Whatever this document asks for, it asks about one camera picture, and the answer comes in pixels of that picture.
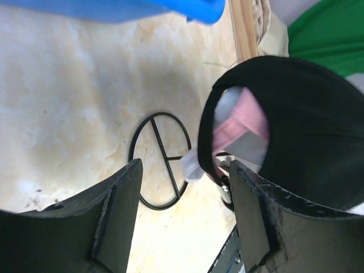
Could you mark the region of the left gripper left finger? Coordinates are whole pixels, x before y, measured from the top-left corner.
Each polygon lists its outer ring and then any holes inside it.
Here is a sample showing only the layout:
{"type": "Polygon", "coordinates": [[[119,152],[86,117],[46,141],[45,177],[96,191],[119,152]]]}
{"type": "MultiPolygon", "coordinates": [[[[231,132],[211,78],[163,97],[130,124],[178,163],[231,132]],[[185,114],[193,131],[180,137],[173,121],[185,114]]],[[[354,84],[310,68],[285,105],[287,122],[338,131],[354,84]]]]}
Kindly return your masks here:
{"type": "Polygon", "coordinates": [[[42,211],[1,211],[1,271],[125,272],[142,175],[134,159],[42,211]]]}

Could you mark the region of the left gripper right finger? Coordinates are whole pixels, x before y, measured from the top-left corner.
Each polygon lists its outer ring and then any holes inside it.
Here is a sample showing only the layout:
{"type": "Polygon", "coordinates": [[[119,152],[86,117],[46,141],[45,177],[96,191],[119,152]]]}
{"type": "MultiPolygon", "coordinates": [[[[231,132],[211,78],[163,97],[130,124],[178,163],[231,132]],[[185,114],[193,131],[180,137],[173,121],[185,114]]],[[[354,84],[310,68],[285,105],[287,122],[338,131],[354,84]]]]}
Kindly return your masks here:
{"type": "Polygon", "coordinates": [[[363,217],[316,204],[235,160],[230,189],[247,272],[362,272],[363,217]]]}

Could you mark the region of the black baseball cap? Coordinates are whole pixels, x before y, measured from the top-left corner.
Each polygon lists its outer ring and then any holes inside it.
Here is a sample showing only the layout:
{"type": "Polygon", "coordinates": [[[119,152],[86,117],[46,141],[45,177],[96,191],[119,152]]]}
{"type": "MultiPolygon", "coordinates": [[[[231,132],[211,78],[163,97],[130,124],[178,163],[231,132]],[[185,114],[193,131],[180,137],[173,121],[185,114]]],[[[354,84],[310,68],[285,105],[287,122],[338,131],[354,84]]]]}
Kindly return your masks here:
{"type": "Polygon", "coordinates": [[[320,65],[260,56],[213,85],[200,121],[197,154],[216,181],[213,118],[223,92],[247,88],[262,107],[269,144],[259,171],[266,180],[317,204],[350,210],[363,203],[363,93],[320,65]]]}

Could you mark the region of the pink baseball cap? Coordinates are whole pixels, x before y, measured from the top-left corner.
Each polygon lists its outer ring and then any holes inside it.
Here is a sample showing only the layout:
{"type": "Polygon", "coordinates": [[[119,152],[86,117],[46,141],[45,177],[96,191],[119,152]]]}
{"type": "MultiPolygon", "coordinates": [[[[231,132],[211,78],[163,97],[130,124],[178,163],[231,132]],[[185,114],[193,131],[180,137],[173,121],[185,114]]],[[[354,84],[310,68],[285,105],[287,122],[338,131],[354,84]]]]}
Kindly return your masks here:
{"type": "Polygon", "coordinates": [[[264,111],[248,88],[225,90],[214,110],[212,154],[221,151],[261,166],[269,143],[264,111]]]}

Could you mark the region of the wooden clothes rack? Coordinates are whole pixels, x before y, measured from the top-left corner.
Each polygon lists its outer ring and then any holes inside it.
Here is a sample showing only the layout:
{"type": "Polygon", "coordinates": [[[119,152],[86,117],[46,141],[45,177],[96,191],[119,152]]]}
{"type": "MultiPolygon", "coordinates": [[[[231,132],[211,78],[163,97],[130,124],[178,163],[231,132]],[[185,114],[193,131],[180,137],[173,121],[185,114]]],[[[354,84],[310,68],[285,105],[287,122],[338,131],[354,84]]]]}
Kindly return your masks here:
{"type": "Polygon", "coordinates": [[[231,0],[229,4],[237,58],[238,62],[243,62],[258,55],[253,2],[231,0]]]}

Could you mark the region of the blue plastic bin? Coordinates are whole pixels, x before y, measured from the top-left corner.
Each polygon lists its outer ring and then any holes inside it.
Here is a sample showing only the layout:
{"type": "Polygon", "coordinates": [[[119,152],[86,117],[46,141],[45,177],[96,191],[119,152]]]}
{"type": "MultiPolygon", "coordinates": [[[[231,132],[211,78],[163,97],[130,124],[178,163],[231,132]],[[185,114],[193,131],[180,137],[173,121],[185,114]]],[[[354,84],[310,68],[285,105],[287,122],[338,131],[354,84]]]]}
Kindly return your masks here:
{"type": "Polygon", "coordinates": [[[1,4],[102,23],[123,23],[176,12],[188,20],[214,24],[225,9],[225,1],[201,0],[4,0],[1,4]]]}

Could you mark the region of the white baseball cap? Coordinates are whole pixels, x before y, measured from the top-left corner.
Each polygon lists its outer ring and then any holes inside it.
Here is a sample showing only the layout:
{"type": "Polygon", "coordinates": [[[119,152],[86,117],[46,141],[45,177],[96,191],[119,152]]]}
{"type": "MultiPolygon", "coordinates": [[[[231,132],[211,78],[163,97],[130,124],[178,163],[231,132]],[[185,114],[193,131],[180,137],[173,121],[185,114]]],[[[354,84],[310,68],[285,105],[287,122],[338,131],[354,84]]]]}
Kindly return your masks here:
{"type": "Polygon", "coordinates": [[[180,160],[184,178],[191,183],[207,174],[220,181],[224,173],[216,156],[223,151],[261,166],[268,141],[265,113],[248,88],[235,86],[221,95],[213,89],[200,120],[197,147],[180,160]]]}

